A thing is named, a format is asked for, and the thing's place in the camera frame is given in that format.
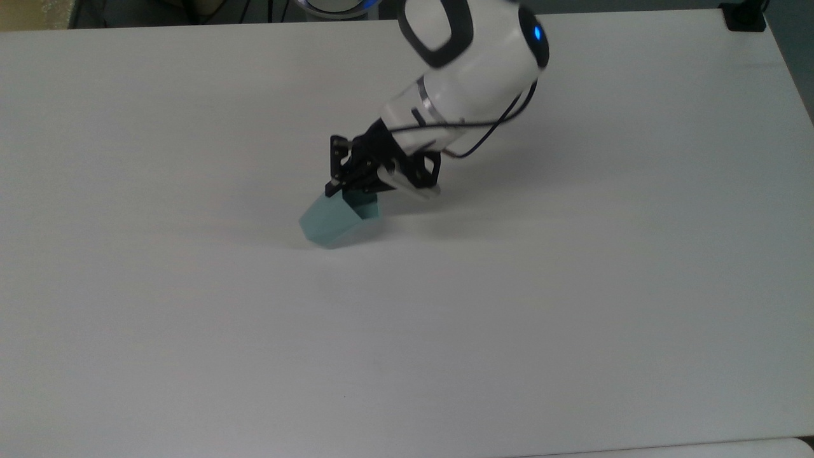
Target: light blue block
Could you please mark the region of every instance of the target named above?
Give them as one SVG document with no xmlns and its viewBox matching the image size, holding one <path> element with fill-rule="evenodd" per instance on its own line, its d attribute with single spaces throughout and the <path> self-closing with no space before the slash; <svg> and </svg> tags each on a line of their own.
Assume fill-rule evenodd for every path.
<svg viewBox="0 0 814 458">
<path fill-rule="evenodd" d="M 337 192 L 332 197 L 319 196 L 300 218 L 305 238 L 328 246 L 364 221 L 380 216 L 375 194 Z"/>
</svg>

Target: white table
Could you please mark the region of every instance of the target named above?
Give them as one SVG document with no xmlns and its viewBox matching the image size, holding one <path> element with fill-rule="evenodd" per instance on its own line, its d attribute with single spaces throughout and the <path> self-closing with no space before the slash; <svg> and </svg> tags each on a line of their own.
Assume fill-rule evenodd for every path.
<svg viewBox="0 0 814 458">
<path fill-rule="evenodd" d="M 395 22 L 0 34 L 0 454 L 814 433 L 814 130 L 772 34 L 541 20 L 527 112 L 335 250 L 297 218 L 424 71 Z"/>
</svg>

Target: black mount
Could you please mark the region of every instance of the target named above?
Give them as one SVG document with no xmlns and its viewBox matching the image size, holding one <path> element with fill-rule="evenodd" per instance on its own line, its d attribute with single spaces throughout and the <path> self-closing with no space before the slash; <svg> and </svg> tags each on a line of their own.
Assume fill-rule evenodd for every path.
<svg viewBox="0 0 814 458">
<path fill-rule="evenodd" d="M 344 192 L 362 191 L 366 194 L 391 191 L 394 187 L 382 182 L 377 175 L 381 165 L 391 173 L 398 166 L 399 171 L 417 189 L 433 187 L 438 183 L 441 153 L 427 151 L 426 148 L 431 145 L 432 143 L 412 156 L 407 156 L 381 119 L 353 141 L 332 135 L 331 180 L 325 185 L 325 196 L 331 197 L 340 189 Z M 425 159 L 432 163 L 432 170 L 427 169 Z"/>
<path fill-rule="evenodd" d="M 763 32 L 766 30 L 766 11 L 768 0 L 744 0 L 743 3 L 721 3 L 718 7 L 724 11 L 726 27 L 733 32 Z"/>
</svg>

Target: metal ring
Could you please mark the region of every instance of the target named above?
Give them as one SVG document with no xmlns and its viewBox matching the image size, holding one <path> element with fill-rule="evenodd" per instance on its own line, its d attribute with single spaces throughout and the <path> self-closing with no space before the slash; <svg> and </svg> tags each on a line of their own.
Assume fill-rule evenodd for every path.
<svg viewBox="0 0 814 458">
<path fill-rule="evenodd" d="M 430 112 L 430 116 L 439 123 L 446 123 L 446 120 L 441 116 L 441 113 L 435 109 L 435 105 L 432 104 L 432 100 L 430 100 L 430 96 L 427 94 L 427 87 L 424 86 L 424 75 L 416 81 L 416 84 L 418 84 L 418 96 L 421 97 L 421 104 Z"/>
</svg>

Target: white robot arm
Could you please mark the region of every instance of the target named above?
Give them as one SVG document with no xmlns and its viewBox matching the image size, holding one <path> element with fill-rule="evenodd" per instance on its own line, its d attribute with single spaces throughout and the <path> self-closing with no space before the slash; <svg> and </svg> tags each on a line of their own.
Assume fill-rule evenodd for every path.
<svg viewBox="0 0 814 458">
<path fill-rule="evenodd" d="M 393 189 L 420 199 L 437 196 L 440 155 L 468 156 L 520 114 L 549 61 L 542 26 L 513 0 L 401 0 L 399 26 L 431 68 L 387 102 L 367 132 L 352 141 L 331 137 L 325 197 L 340 191 L 364 196 L 345 198 L 352 207 Z M 484 120 L 504 108 L 497 119 Z M 469 152 L 446 149 L 476 127 L 490 129 Z"/>
</svg>

